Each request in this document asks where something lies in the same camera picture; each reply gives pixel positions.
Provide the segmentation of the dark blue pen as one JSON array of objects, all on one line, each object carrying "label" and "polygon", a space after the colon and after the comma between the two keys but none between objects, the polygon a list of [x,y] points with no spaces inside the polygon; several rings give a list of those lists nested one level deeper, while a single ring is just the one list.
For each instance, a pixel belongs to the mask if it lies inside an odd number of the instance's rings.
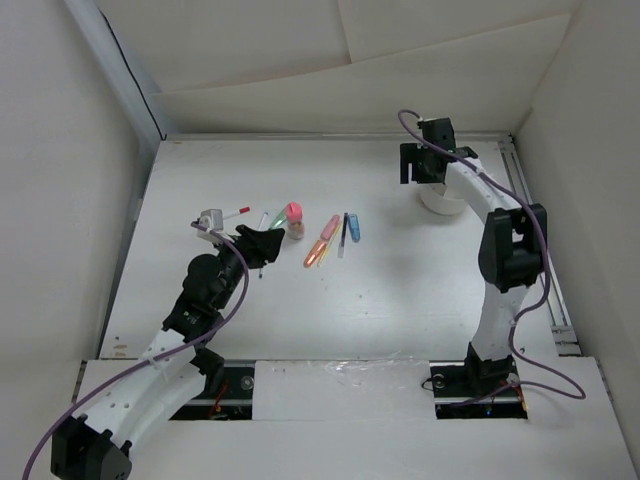
[{"label": "dark blue pen", "polygon": [[345,212],[344,215],[343,215],[341,236],[340,236],[340,242],[339,242],[339,247],[338,247],[338,258],[339,259],[343,259],[344,258],[346,234],[347,234],[347,229],[348,229],[348,220],[349,220],[349,214],[348,214],[348,212]]}]

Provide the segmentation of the yellow thin pen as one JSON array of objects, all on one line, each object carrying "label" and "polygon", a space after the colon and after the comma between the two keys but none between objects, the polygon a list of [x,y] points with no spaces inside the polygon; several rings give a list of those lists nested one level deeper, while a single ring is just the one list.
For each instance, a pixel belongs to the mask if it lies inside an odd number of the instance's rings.
[{"label": "yellow thin pen", "polygon": [[321,267],[323,265],[326,257],[328,256],[328,254],[329,254],[329,252],[331,250],[332,244],[334,243],[334,241],[335,241],[335,239],[336,239],[336,237],[337,237],[337,235],[338,235],[338,233],[340,231],[340,228],[341,228],[341,222],[339,222],[336,225],[336,227],[334,228],[334,230],[333,230],[333,232],[332,232],[332,234],[331,234],[331,236],[330,236],[330,238],[329,238],[329,240],[328,240],[328,242],[326,244],[325,249],[323,250],[323,252],[321,253],[321,255],[320,255],[320,257],[319,257],[319,259],[317,261],[317,264],[316,264],[317,267]]}]

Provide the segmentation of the blue translucent highlighter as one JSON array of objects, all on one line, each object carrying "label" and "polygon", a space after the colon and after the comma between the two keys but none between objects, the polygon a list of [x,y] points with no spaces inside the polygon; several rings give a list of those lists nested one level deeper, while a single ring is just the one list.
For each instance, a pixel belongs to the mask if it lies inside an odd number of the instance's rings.
[{"label": "blue translucent highlighter", "polygon": [[352,242],[359,243],[361,240],[360,224],[358,216],[354,213],[348,215],[348,228]]}]

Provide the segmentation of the pink capped small bottle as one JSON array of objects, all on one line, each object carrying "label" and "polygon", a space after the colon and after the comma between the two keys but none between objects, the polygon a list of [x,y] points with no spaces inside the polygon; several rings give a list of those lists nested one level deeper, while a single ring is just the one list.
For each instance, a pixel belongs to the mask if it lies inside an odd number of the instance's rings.
[{"label": "pink capped small bottle", "polygon": [[290,202],[285,207],[286,233],[293,240],[304,237],[305,227],[303,223],[302,207],[296,202]]}]

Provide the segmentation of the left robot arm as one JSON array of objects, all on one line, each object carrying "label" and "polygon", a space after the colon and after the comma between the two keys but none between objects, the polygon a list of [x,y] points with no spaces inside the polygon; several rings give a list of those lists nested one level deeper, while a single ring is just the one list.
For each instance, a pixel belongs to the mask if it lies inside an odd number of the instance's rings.
[{"label": "left robot arm", "polygon": [[208,342],[236,314],[249,272],[276,261],[285,232],[239,225],[191,260],[182,291],[139,362],[78,400],[51,434],[59,479],[126,479],[150,437],[188,401],[222,387],[223,358]]}]

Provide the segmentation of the pink translucent highlighter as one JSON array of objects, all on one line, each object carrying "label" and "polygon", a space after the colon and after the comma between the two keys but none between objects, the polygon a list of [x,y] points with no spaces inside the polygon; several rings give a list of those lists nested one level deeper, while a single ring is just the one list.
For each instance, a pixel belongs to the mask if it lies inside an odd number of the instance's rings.
[{"label": "pink translucent highlighter", "polygon": [[341,216],[333,215],[320,234],[322,240],[328,241],[341,224]]}]

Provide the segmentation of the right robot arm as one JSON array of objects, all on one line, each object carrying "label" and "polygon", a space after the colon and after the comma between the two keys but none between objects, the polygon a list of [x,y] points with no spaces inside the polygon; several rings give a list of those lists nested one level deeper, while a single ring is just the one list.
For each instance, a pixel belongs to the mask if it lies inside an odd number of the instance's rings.
[{"label": "right robot arm", "polygon": [[548,278],[547,212],[495,181],[478,155],[456,144],[448,118],[416,119],[413,142],[400,147],[400,181],[451,188],[483,221],[478,265],[485,295],[464,365],[446,368],[458,408],[516,389],[515,330],[528,313],[523,302],[538,279]]}]

